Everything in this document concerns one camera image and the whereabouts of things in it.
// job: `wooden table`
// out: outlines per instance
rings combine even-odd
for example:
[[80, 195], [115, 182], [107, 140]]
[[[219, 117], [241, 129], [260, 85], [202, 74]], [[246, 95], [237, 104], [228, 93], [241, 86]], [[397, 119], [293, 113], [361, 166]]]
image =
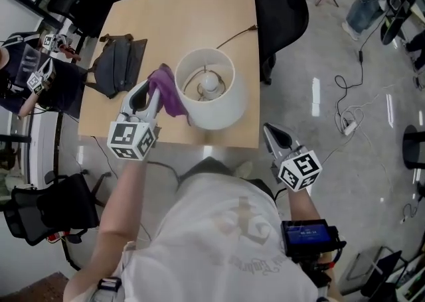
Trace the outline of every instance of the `wooden table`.
[[[114, 3], [101, 35], [131, 33], [135, 40], [147, 38], [138, 81], [145, 80], [161, 63], [175, 71], [186, 53], [196, 48], [217, 47], [236, 33], [256, 24], [254, 0], [123, 0]], [[102, 51], [96, 46], [92, 62]], [[260, 75], [258, 35], [250, 31], [222, 48], [248, 88], [248, 106], [234, 125], [219, 131], [188, 126], [186, 117], [173, 118], [162, 109], [159, 141], [225, 147], [258, 147], [260, 121]], [[94, 81], [92, 74], [89, 81]], [[109, 100], [87, 88], [84, 91], [78, 134], [107, 137], [127, 92]]]

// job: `concrete floor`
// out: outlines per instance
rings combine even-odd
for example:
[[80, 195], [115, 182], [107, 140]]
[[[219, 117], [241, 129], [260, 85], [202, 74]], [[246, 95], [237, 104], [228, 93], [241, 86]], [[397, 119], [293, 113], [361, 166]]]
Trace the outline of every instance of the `concrete floor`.
[[[331, 0], [323, 0], [318, 7], [314, 5], [315, 0], [307, 0], [310, 14], [307, 31], [277, 53], [273, 84], [261, 85], [261, 123], [280, 123], [291, 128], [322, 162], [348, 140], [335, 126], [335, 102], [344, 91], [336, 86], [334, 77], [340, 74], [348, 84], [359, 82], [361, 69], [357, 51], [371, 32], [357, 42], [352, 41], [342, 31], [341, 23], [354, 0], [337, 1], [339, 8]], [[416, 204], [413, 200], [416, 192], [416, 185], [412, 184], [414, 174], [402, 162], [402, 134], [409, 124], [420, 128], [419, 111], [424, 107], [425, 99], [412, 83], [414, 72], [409, 58], [400, 41], [396, 40], [396, 43], [397, 47], [395, 44], [383, 46], [377, 32], [365, 45], [363, 85], [349, 90], [340, 107], [343, 110], [350, 105], [363, 105], [377, 94], [379, 96], [363, 108], [365, 118], [361, 130], [357, 130], [352, 140], [326, 161], [312, 188], [311, 196], [321, 216], [328, 224], [336, 225], [348, 242], [336, 267], [338, 277], [343, 275], [358, 252], [373, 246], [387, 245], [402, 250], [405, 258], [411, 258], [424, 232], [425, 209], [421, 206], [414, 218], [400, 223], [403, 206], [409, 202]], [[319, 82], [319, 101], [315, 97], [314, 102], [313, 82]], [[392, 101], [392, 119], [388, 118], [388, 100]], [[79, 162], [90, 171], [88, 182], [93, 185], [101, 173], [109, 170], [106, 158], [93, 138], [77, 136], [77, 123], [69, 117], [64, 118], [61, 140], [61, 172], [75, 173]], [[121, 162], [107, 150], [104, 140], [99, 142], [119, 174]], [[263, 179], [274, 192], [279, 189], [269, 170], [272, 158], [266, 152], [262, 137], [257, 151], [159, 143], [149, 160], [167, 163], [183, 174], [208, 155], [229, 167], [249, 159], [254, 162], [251, 177]], [[105, 181], [99, 193], [101, 200], [107, 199], [115, 183], [113, 177]], [[141, 221], [150, 234], [155, 233], [172, 206], [175, 189], [171, 171], [149, 166]], [[278, 205], [282, 218], [289, 218], [287, 197], [278, 199]], [[139, 235], [146, 238], [143, 230]], [[96, 231], [89, 231], [81, 244], [72, 246], [76, 262], [87, 262], [95, 237]]]

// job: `blue screen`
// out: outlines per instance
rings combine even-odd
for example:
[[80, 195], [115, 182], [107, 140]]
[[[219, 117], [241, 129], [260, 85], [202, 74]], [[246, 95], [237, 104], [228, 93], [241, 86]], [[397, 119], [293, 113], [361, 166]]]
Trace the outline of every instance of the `blue screen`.
[[323, 224], [288, 226], [286, 233], [292, 244], [312, 244], [331, 240]]

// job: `lamp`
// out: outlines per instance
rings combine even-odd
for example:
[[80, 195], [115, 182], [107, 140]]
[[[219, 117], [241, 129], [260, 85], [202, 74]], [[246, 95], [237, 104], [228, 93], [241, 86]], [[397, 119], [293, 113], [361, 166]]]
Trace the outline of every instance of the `lamp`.
[[188, 53], [177, 65], [175, 85], [193, 123], [200, 128], [224, 129], [245, 112], [245, 83], [221, 50], [202, 48]]

